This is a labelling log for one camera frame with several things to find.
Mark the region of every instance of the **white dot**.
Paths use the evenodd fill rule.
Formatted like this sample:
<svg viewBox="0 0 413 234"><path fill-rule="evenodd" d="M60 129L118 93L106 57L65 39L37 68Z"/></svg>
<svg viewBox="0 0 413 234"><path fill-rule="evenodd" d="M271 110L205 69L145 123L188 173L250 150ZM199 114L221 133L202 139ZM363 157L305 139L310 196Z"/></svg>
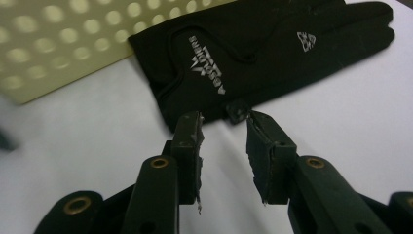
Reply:
<svg viewBox="0 0 413 234"><path fill-rule="evenodd" d="M96 42L94 42L94 47L98 51L106 51L110 47L110 42L106 38L99 38L96 40Z"/></svg>
<svg viewBox="0 0 413 234"><path fill-rule="evenodd" d="M89 10L89 2L87 0L70 0L70 7L75 13L85 13Z"/></svg>
<svg viewBox="0 0 413 234"><path fill-rule="evenodd" d="M15 90L23 86L23 79L19 76L9 76L1 81L1 85L7 90Z"/></svg>
<svg viewBox="0 0 413 234"><path fill-rule="evenodd" d="M197 11L197 2L196 1L190 1L187 5L186 5L186 11L188 13L193 13L195 11Z"/></svg>
<svg viewBox="0 0 413 234"><path fill-rule="evenodd" d="M172 8L172 10L170 10L169 12L169 16L170 18L177 18L181 15L181 11L178 7Z"/></svg>
<svg viewBox="0 0 413 234"><path fill-rule="evenodd" d="M161 6L160 0L148 0L148 7L150 9L157 9Z"/></svg>
<svg viewBox="0 0 413 234"><path fill-rule="evenodd" d="M40 38L34 42L34 47L41 53L49 53L55 50L55 43L48 38Z"/></svg>
<svg viewBox="0 0 413 234"><path fill-rule="evenodd" d="M142 8L138 3L130 3L127 10L130 17L137 17L142 13Z"/></svg>
<svg viewBox="0 0 413 234"><path fill-rule="evenodd" d="M64 20L64 12L60 7L47 6L43 9L43 15L49 22L61 22Z"/></svg>
<svg viewBox="0 0 413 234"><path fill-rule="evenodd" d="M38 24L33 17L30 16L20 16L13 20L15 27L20 32L29 33L34 32L38 29Z"/></svg>
<svg viewBox="0 0 413 234"><path fill-rule="evenodd" d="M79 38L77 31L73 28L63 29L59 35L60 39L68 44L76 42Z"/></svg>
<svg viewBox="0 0 413 234"><path fill-rule="evenodd" d="M7 53L7 57L10 61L16 63L23 63L30 60L30 54L28 51L21 48L12 49Z"/></svg>
<svg viewBox="0 0 413 234"><path fill-rule="evenodd" d="M122 21L122 16L117 11L111 11L106 15L106 20L110 25L116 25Z"/></svg>
<svg viewBox="0 0 413 234"><path fill-rule="evenodd" d="M87 59L91 56L91 52L86 47L77 48L73 52L73 54L74 54L75 58L78 59L78 60L84 60L84 59Z"/></svg>
<svg viewBox="0 0 413 234"><path fill-rule="evenodd" d="M90 34L96 34L100 31L100 23L96 19L88 19L83 24L85 31Z"/></svg>
<svg viewBox="0 0 413 234"><path fill-rule="evenodd" d="M129 34L126 30L120 30L115 34L115 40L119 43L126 42L129 37Z"/></svg>
<svg viewBox="0 0 413 234"><path fill-rule="evenodd" d="M46 70L43 66L33 66L27 70L28 76L31 79L41 79L46 77Z"/></svg>
<svg viewBox="0 0 413 234"><path fill-rule="evenodd" d="M57 57L52 60L52 67L55 69L63 69L69 66L69 59L65 57Z"/></svg>
<svg viewBox="0 0 413 234"><path fill-rule="evenodd" d="M152 25L159 24L161 22L165 21L164 16L162 15L156 15L155 17L152 18Z"/></svg>

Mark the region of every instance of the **white surface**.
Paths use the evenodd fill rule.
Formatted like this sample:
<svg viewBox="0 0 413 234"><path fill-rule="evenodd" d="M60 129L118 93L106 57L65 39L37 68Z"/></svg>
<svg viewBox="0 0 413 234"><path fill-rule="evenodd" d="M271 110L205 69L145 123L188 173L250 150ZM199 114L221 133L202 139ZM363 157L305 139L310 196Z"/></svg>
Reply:
<svg viewBox="0 0 413 234"><path fill-rule="evenodd" d="M255 109L283 127L300 155L330 161L352 185L387 203L413 191L413 11L398 2L396 37L382 53ZM172 135L134 58L24 106L0 98L0 126L19 149L0 152L0 233L32 233L52 205L78 190L108 198ZM252 182L246 125L203 127L203 212L181 206L181 233L292 233L286 206L267 206Z"/></svg>

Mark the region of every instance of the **beige board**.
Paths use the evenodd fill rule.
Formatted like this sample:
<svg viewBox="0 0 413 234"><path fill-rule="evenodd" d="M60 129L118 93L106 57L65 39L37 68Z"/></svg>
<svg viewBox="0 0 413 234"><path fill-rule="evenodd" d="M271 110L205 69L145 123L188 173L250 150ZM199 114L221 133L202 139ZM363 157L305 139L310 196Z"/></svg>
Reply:
<svg viewBox="0 0 413 234"><path fill-rule="evenodd" d="M233 0L0 0L0 92L26 103L132 54L127 38Z"/></svg>

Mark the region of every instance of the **round hole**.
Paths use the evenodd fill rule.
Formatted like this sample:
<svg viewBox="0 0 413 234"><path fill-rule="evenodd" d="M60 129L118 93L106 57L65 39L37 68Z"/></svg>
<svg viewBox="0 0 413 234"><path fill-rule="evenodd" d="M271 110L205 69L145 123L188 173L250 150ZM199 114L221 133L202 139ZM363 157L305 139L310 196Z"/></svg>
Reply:
<svg viewBox="0 0 413 234"><path fill-rule="evenodd" d="M5 28L0 27L0 43L6 43L8 41L10 41L9 32Z"/></svg>
<svg viewBox="0 0 413 234"><path fill-rule="evenodd" d="M8 8L13 7L16 4L16 0L0 0L0 7Z"/></svg>
<svg viewBox="0 0 413 234"><path fill-rule="evenodd" d="M177 18L181 16L181 11L178 7L172 8L172 10L170 10L169 12L169 16L170 18Z"/></svg>
<svg viewBox="0 0 413 234"><path fill-rule="evenodd" d="M147 221L142 223L139 227L139 232L143 234L153 233L156 230L156 225L154 222Z"/></svg>
<svg viewBox="0 0 413 234"><path fill-rule="evenodd" d="M42 66L33 66L27 70L27 74L31 79L37 80L46 77L46 70Z"/></svg>
<svg viewBox="0 0 413 234"><path fill-rule="evenodd" d="M211 3L212 3L211 0L203 0L203 5L204 5L204 7L209 6Z"/></svg>
<svg viewBox="0 0 413 234"><path fill-rule="evenodd" d="M197 11L197 2L196 1L190 1L187 5L186 5L186 11L188 13L193 13L195 11Z"/></svg>
<svg viewBox="0 0 413 234"><path fill-rule="evenodd" d="M79 36L75 29L73 28L66 28L60 32L60 39L64 43L70 44L74 43L78 40Z"/></svg>
<svg viewBox="0 0 413 234"><path fill-rule="evenodd" d="M47 6L43 9L43 16L49 22L61 22L64 20L64 12L60 7Z"/></svg>
<svg viewBox="0 0 413 234"><path fill-rule="evenodd" d="M86 47L80 47L74 50L73 54L78 60L85 60L91 56L91 52Z"/></svg>
<svg viewBox="0 0 413 234"><path fill-rule="evenodd" d="M106 38L99 38L99 39L96 40L96 42L94 42L94 47L98 51L101 51L101 52L106 51L110 47L110 42Z"/></svg>
<svg viewBox="0 0 413 234"><path fill-rule="evenodd" d="M52 60L52 67L55 69L63 69L69 66L69 59L65 57L57 57Z"/></svg>
<svg viewBox="0 0 413 234"><path fill-rule="evenodd" d="M49 53L55 50L55 43L48 38L41 38L34 42L34 47L41 53Z"/></svg>
<svg viewBox="0 0 413 234"><path fill-rule="evenodd" d="M9 76L1 81L6 90L15 90L23 86L23 79L19 76Z"/></svg>
<svg viewBox="0 0 413 234"><path fill-rule="evenodd" d="M127 41L129 34L126 30L120 30L115 34L115 40L119 43L124 43Z"/></svg>
<svg viewBox="0 0 413 234"><path fill-rule="evenodd" d="M75 215L83 212L91 203L91 199L87 196L77 197L67 202L63 210L67 215Z"/></svg>
<svg viewBox="0 0 413 234"><path fill-rule="evenodd" d="M151 162L151 166L152 168L164 168L168 165L168 160L164 159L164 158L157 158L152 160Z"/></svg>
<svg viewBox="0 0 413 234"><path fill-rule="evenodd" d="M88 19L83 23L86 32L96 34L100 31L100 23L96 19Z"/></svg>
<svg viewBox="0 0 413 234"><path fill-rule="evenodd" d="M148 7L150 9L157 9L161 6L161 1L160 0L148 0Z"/></svg>
<svg viewBox="0 0 413 234"><path fill-rule="evenodd" d="M138 17L142 13L142 8L138 3L130 3L127 11L130 17Z"/></svg>
<svg viewBox="0 0 413 234"><path fill-rule="evenodd" d="M164 16L162 15L156 15L155 17L152 18L152 25L159 24L161 22L165 21Z"/></svg>
<svg viewBox="0 0 413 234"><path fill-rule="evenodd" d="M7 57L11 62L23 63L30 60L30 54L27 50L21 48L12 49L7 53Z"/></svg>
<svg viewBox="0 0 413 234"><path fill-rule="evenodd" d="M34 32L38 29L36 20L30 16L20 16L13 20L15 27L20 32L29 33Z"/></svg>
<svg viewBox="0 0 413 234"><path fill-rule="evenodd" d="M320 169L320 168L323 168L325 166L324 162L320 159L317 159L317 158L307 159L307 165L309 165L310 167L313 167L315 169Z"/></svg>
<svg viewBox="0 0 413 234"><path fill-rule="evenodd" d="M89 2L87 0L70 0L70 7L75 13L82 14L89 10Z"/></svg>
<svg viewBox="0 0 413 234"><path fill-rule="evenodd" d="M122 21L122 16L117 11L111 11L106 15L106 21L110 25L116 25L116 24L119 24Z"/></svg>
<svg viewBox="0 0 413 234"><path fill-rule="evenodd" d="M139 23L137 23L137 24L134 26L133 31L134 31L135 33L138 33L138 32L141 32L141 31L145 30L147 27L148 27L148 26L146 26L146 23L144 23L144 22L139 22Z"/></svg>
<svg viewBox="0 0 413 234"><path fill-rule="evenodd" d="M362 233L362 234L372 234L373 233L371 231L370 227L368 227L364 223L356 223L355 224L355 229L357 230L357 232Z"/></svg>

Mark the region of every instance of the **black plastic part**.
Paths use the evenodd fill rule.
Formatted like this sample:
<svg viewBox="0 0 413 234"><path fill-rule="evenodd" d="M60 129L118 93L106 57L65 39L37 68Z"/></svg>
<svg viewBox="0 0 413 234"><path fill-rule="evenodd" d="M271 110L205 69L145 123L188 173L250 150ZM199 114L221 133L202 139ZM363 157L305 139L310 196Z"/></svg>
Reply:
<svg viewBox="0 0 413 234"><path fill-rule="evenodd" d="M134 186L121 234L176 234L179 206L176 161L169 156L145 160Z"/></svg>
<svg viewBox="0 0 413 234"><path fill-rule="evenodd" d="M389 211L394 218L394 233L413 233L413 192L396 192L389 202Z"/></svg>
<svg viewBox="0 0 413 234"><path fill-rule="evenodd" d="M302 202L317 224L316 229L301 233L392 233L328 161L314 156L299 157L293 176ZM290 211L293 215L300 215L302 202L291 199L296 206Z"/></svg>
<svg viewBox="0 0 413 234"><path fill-rule="evenodd" d="M38 225L35 234L103 233L100 194L78 191L60 199Z"/></svg>
<svg viewBox="0 0 413 234"><path fill-rule="evenodd" d="M16 149L16 145L12 142L10 137L0 129L0 149L6 151L13 151Z"/></svg>
<svg viewBox="0 0 413 234"><path fill-rule="evenodd" d="M225 104L225 111L228 114L230 122L234 125L245 120L250 110L251 107L242 99L236 99Z"/></svg>
<svg viewBox="0 0 413 234"><path fill-rule="evenodd" d="M170 145L170 155L178 166L179 204L194 204L199 198L201 188L201 167L203 160L199 156L204 135L201 130L203 116L194 111L184 114L176 125L175 135Z"/></svg>
<svg viewBox="0 0 413 234"><path fill-rule="evenodd" d="M297 146L270 116L251 111L247 119L246 153L263 203L286 204L288 172L297 159Z"/></svg>

